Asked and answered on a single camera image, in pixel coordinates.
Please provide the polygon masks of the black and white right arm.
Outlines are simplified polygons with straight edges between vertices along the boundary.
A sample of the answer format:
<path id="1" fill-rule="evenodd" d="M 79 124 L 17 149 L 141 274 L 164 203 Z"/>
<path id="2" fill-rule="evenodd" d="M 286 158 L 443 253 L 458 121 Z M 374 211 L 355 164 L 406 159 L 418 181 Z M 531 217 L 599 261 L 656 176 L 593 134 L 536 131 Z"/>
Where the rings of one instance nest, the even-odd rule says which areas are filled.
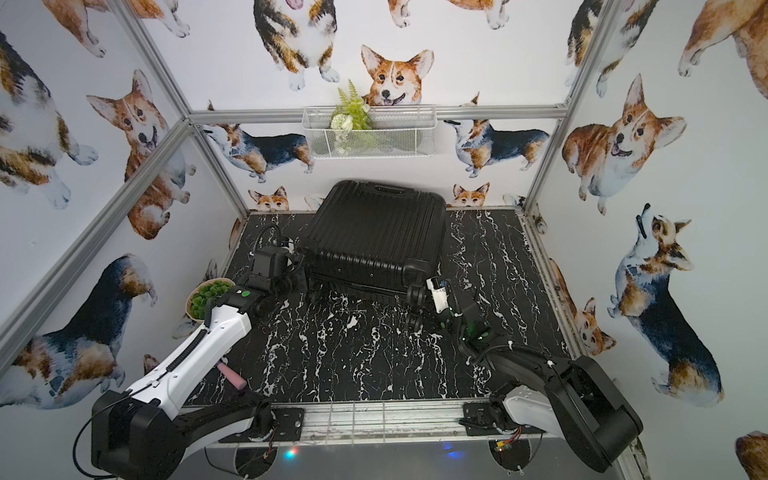
<path id="1" fill-rule="evenodd" d="M 408 291 L 472 365 L 514 385 L 501 400 L 509 420 L 564 439 L 596 472 L 606 471 L 643 431 L 643 423 L 592 358 L 555 356 L 503 337 L 472 296 L 432 277 Z"/>

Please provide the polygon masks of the black hard-shell suitcase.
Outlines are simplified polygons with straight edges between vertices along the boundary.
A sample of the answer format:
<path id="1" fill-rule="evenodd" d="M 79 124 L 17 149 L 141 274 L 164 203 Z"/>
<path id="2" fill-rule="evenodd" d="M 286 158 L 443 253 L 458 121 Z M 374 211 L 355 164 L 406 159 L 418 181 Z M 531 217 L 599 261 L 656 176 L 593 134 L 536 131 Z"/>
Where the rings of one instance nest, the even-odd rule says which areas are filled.
<path id="1" fill-rule="evenodd" d="M 421 313 L 445 238 L 442 196 L 372 181 L 337 182 L 300 236 L 309 298 L 332 290 Z"/>

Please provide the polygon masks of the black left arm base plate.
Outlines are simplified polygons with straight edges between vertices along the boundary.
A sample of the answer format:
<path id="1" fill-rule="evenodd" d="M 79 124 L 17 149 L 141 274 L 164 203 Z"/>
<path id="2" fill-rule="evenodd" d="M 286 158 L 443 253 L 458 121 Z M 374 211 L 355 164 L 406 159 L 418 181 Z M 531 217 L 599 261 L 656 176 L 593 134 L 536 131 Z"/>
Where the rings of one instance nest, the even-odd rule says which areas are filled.
<path id="1" fill-rule="evenodd" d="M 220 444 L 295 442 L 301 438 L 303 408 L 271 408 L 259 413 L 243 432 L 224 437 Z"/>

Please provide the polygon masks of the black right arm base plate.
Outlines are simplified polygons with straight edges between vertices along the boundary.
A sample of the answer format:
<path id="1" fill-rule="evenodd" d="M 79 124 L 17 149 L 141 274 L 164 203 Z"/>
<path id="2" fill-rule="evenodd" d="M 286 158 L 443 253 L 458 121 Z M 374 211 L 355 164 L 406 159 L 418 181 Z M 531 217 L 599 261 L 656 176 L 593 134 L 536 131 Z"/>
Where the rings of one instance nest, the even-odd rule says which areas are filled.
<path id="1" fill-rule="evenodd" d="M 464 403 L 458 423 L 465 428 L 468 436 L 511 436 L 517 432 L 543 434 L 540 429 L 513 421 L 499 402 Z"/>

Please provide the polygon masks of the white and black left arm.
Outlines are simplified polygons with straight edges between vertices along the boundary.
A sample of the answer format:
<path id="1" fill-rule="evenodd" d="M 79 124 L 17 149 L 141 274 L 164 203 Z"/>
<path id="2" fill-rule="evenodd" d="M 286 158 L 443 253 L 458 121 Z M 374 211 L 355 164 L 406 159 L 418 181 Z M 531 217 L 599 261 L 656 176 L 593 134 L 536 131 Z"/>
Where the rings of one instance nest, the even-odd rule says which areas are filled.
<path id="1" fill-rule="evenodd" d="M 225 355 L 280 301 L 306 288 L 300 257 L 287 241 L 256 250 L 246 273 L 205 307 L 202 324 L 168 358 L 126 391 L 109 390 L 92 408 L 91 479 L 167 479 L 184 459 L 232 435 L 270 440 L 277 421 L 269 400 L 250 391 L 224 364 Z M 230 399 L 191 412 L 182 410 L 212 370 L 238 387 Z"/>

